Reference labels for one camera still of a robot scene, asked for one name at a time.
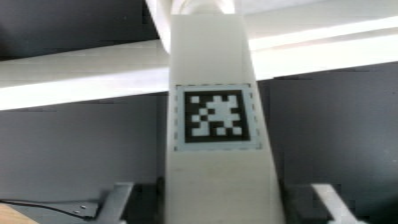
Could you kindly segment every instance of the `metal bracket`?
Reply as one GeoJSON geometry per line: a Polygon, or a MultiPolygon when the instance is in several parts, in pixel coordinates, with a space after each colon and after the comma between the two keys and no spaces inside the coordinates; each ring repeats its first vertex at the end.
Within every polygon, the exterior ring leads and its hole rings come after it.
{"type": "Polygon", "coordinates": [[[365,224],[358,220],[331,184],[313,184],[315,192],[334,220],[327,224],[365,224]]]}
{"type": "Polygon", "coordinates": [[[105,205],[91,224],[127,224],[121,220],[128,198],[134,190],[134,183],[118,183],[109,194],[105,205]]]}

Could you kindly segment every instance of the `dark gray wall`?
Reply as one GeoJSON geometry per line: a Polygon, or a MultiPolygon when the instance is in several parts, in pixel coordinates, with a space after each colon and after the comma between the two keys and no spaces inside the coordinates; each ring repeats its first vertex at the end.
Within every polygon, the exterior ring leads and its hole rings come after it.
{"type": "MultiPolygon", "coordinates": [[[[89,209],[116,182],[159,177],[159,98],[135,96],[0,112],[0,198],[89,209]]],[[[75,218],[18,208],[41,224],[75,218]]]]}
{"type": "Polygon", "coordinates": [[[287,186],[334,184],[356,214],[398,222],[398,63],[260,83],[287,186]]]}
{"type": "Polygon", "coordinates": [[[0,60],[153,39],[144,0],[0,1],[0,60]]]}

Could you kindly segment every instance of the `black cable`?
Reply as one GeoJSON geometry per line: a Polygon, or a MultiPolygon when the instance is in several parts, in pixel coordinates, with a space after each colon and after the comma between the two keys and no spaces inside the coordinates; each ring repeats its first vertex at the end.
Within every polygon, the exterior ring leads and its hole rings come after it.
{"type": "Polygon", "coordinates": [[[52,210],[52,211],[56,211],[56,212],[59,212],[59,213],[73,216],[75,218],[79,218],[79,219],[82,219],[86,221],[95,220],[95,217],[93,216],[80,216],[80,215],[73,214],[72,212],[68,212],[68,211],[64,211],[64,210],[50,207],[50,206],[45,206],[45,205],[38,205],[38,204],[32,204],[32,203],[15,202],[15,201],[8,201],[8,200],[2,200],[2,199],[0,199],[0,203],[2,204],[9,204],[9,205],[16,205],[16,206],[43,208],[43,209],[48,209],[48,210],[52,210]]]}

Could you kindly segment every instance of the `white panel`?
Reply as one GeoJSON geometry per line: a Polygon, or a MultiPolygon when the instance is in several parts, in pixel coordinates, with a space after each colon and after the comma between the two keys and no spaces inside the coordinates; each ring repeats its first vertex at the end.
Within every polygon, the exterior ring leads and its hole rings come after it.
{"type": "Polygon", "coordinates": [[[146,0],[164,49],[171,52],[171,7],[173,0],[146,0]]]}
{"type": "MultiPolygon", "coordinates": [[[[166,25],[160,28],[166,40],[171,2],[155,0],[150,3],[159,28],[166,25]]],[[[377,4],[374,0],[329,0],[247,15],[256,78],[397,61],[397,15],[397,0],[381,0],[377,4]]],[[[223,29],[219,32],[223,40],[235,38],[223,35],[223,29]]],[[[212,49],[212,35],[207,38],[212,49]]],[[[169,55],[160,41],[4,61],[0,109],[166,91],[167,80],[169,55]]]]}
{"type": "Polygon", "coordinates": [[[240,16],[173,18],[167,130],[167,224],[283,224],[274,159],[240,16]],[[176,87],[251,84],[260,148],[176,151],[176,87]]]}
{"type": "Polygon", "coordinates": [[[235,5],[239,13],[247,15],[287,7],[297,7],[320,1],[326,0],[235,0],[235,5]]]}

